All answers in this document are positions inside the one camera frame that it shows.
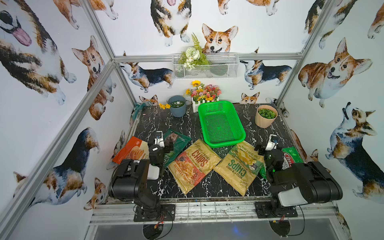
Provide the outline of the red cream cassava chips bag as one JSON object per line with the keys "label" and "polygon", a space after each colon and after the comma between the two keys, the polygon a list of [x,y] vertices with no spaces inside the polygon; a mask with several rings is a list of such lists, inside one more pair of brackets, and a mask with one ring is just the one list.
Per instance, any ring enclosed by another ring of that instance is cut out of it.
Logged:
{"label": "red cream cassava chips bag", "polygon": [[112,162],[120,165],[124,159],[149,160],[148,143],[136,137],[131,137],[127,144],[116,154]]}

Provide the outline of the yellow chips bag green label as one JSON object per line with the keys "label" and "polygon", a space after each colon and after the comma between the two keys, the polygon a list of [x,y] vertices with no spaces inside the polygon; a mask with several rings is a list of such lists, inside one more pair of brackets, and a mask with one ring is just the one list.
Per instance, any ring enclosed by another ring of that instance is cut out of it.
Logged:
{"label": "yellow chips bag green label", "polygon": [[264,163],[264,157],[255,151],[255,147],[243,141],[231,148],[214,171],[241,196],[245,196]]}

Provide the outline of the green white Cimba cassava bag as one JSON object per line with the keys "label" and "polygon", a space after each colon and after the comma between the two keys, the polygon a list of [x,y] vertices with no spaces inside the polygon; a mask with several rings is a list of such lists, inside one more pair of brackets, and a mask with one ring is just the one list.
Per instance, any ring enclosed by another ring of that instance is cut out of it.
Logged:
{"label": "green white Cimba cassava bag", "polygon": [[[304,163],[304,161],[300,157],[299,152],[295,147],[289,147],[289,148],[276,147],[276,149],[283,152],[284,162],[282,164],[282,170],[290,168],[294,163]],[[263,167],[261,167],[259,173],[265,180],[267,179],[265,160],[263,163]]]}

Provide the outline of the yellow chips bag red label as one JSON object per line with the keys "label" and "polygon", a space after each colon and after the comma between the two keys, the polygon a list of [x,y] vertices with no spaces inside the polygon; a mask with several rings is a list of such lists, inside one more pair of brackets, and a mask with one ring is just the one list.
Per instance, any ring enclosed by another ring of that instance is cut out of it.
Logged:
{"label": "yellow chips bag red label", "polygon": [[187,195],[222,159],[201,139],[168,166],[183,194]]}

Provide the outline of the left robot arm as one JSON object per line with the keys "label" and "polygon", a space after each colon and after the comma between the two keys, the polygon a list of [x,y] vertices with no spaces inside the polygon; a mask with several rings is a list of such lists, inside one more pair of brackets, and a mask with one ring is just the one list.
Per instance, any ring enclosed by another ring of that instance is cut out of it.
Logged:
{"label": "left robot arm", "polygon": [[165,154],[173,150],[174,144],[169,140],[148,146],[147,142],[131,137],[113,158],[117,167],[109,184],[109,196],[136,205],[134,222],[163,223],[175,219],[176,206],[162,205],[147,186],[148,180],[161,178]]}

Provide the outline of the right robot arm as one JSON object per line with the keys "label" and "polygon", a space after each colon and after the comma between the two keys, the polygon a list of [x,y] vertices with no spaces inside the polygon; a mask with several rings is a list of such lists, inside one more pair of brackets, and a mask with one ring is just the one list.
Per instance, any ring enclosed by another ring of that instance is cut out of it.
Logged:
{"label": "right robot arm", "polygon": [[295,218],[296,207],[342,199],[341,186],[320,162],[293,163],[283,169],[281,149],[261,146],[255,149],[262,151],[272,194],[269,202],[255,203],[258,218]]}

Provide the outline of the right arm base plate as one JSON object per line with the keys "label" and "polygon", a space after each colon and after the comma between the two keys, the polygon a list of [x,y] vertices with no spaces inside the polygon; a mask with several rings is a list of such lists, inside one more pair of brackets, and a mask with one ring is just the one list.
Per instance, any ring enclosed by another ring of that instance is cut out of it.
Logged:
{"label": "right arm base plate", "polygon": [[275,206],[272,202],[255,202],[255,211],[259,219],[298,217],[295,207]]}

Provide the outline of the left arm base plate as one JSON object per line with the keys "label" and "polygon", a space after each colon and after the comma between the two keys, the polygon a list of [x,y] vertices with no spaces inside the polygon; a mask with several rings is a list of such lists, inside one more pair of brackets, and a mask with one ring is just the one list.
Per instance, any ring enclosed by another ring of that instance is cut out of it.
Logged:
{"label": "left arm base plate", "polygon": [[134,222],[172,222],[175,219],[176,205],[160,204],[153,210],[137,206]]}

